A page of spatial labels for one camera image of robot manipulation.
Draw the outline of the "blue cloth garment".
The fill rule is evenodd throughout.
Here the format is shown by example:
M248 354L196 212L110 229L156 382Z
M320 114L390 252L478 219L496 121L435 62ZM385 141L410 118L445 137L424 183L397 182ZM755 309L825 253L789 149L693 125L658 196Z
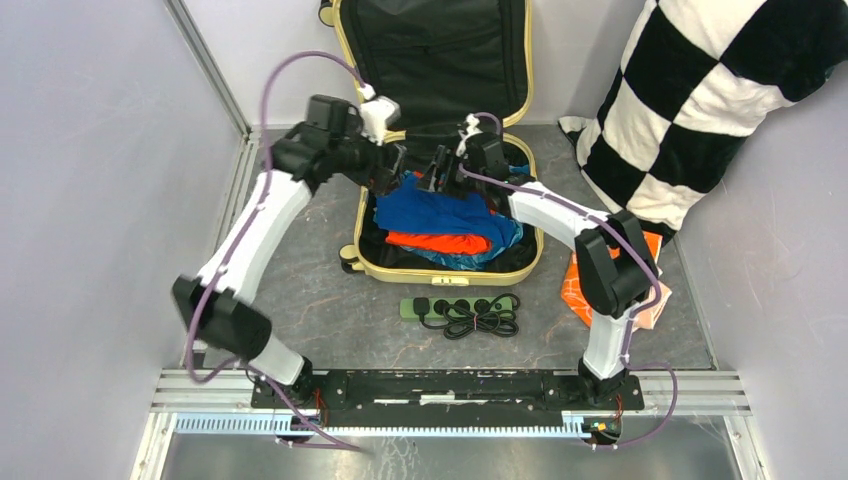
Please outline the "blue cloth garment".
M383 230L404 234L476 235L494 247L522 236L522 227L493 212L477 193L451 198L417 190L418 177L407 173L400 186L376 199L375 222Z

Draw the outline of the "orange red t-shirt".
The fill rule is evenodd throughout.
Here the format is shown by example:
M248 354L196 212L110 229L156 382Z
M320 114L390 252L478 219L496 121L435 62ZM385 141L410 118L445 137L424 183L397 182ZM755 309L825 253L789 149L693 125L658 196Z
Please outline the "orange red t-shirt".
M413 173L418 178L420 177L420 174L417 172L408 173ZM390 244L441 254L476 255L487 253L494 248L490 241L476 235L429 235L387 232L387 242Z

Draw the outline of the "yellow hard-shell suitcase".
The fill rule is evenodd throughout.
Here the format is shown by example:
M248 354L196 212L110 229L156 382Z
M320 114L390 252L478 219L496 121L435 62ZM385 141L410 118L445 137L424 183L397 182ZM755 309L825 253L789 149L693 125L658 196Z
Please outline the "yellow hard-shell suitcase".
M407 169L425 170L438 147L458 142L467 115L484 113L483 128L503 133L506 161L534 170L529 146L509 133L533 98L531 13L527 1L327 1L321 17L363 80L399 104L388 140L407 149ZM453 270L390 244L376 207L362 192L354 240L339 252L346 272L392 283L500 287L524 280L541 257L542 232L525 227L483 269Z

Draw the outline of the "green power strip with cable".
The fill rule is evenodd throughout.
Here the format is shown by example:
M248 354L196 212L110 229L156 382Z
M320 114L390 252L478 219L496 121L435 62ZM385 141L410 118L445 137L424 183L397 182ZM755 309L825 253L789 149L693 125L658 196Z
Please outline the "green power strip with cable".
M399 315L440 332L447 340L460 340L475 332L511 338L520 331L520 306L519 297L512 293L494 297L413 297L400 301Z

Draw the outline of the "orange white towel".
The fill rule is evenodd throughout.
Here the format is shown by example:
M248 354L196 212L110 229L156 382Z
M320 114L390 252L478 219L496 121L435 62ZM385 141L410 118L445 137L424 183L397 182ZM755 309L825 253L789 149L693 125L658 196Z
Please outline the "orange white towel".
M644 238L653 256L653 260L657 262L659 260L660 250L662 247L662 237L659 234L645 231ZM659 285L661 291L659 301L650 308L638 313L633 324L633 331L653 330L655 328L659 317L672 295L671 289L662 281L659 282ZM580 289L578 261L575 253L571 254L570 263L562 283L560 296L566 305L580 318L580 320L587 327L590 327L592 323L592 309Z

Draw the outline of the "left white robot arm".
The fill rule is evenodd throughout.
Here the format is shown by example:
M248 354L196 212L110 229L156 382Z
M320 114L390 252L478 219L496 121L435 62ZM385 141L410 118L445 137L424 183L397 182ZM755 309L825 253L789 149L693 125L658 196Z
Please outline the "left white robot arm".
M187 342L228 351L275 380L276 394L290 407L312 399L311 365L254 308L259 283L294 219L330 178L344 175L374 194L397 185L405 150L384 141L399 117L399 105L385 96L359 107L312 96L305 119L272 144L266 168L223 243L195 276L181 275L173 283Z

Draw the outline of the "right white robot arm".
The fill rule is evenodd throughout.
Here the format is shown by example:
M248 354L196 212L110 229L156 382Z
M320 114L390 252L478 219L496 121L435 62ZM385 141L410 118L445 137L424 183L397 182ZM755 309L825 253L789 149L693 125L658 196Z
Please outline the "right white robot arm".
M511 167L500 136L489 132L468 136L454 148L439 146L417 187L454 198L476 193L491 209L572 250L592 314L578 363L578 396L591 408L612 401L629 377L635 319L661 297L656 262L639 221L626 211L609 214L568 200Z

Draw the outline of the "black white checkered blanket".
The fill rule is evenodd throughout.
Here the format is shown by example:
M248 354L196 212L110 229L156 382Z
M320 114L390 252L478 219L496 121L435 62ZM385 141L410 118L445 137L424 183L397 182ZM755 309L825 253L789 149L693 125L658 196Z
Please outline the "black white checkered blanket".
M596 114L558 125L603 205L669 241L767 115L846 59L843 1L648 1Z

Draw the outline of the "aluminium frame rail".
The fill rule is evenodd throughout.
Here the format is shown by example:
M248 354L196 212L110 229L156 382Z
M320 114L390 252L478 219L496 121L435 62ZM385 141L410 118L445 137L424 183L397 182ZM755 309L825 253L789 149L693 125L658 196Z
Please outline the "aluminium frame rail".
M183 0L165 0L164 4L231 123L242 136L248 136L251 124L238 105L187 4Z

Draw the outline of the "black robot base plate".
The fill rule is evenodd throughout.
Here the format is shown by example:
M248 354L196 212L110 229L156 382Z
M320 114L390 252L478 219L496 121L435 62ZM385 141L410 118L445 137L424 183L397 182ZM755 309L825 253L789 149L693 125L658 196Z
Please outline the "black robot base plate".
M645 407L636 376L596 386L575 371L345 370L288 391L324 427L548 427L564 412L616 417Z

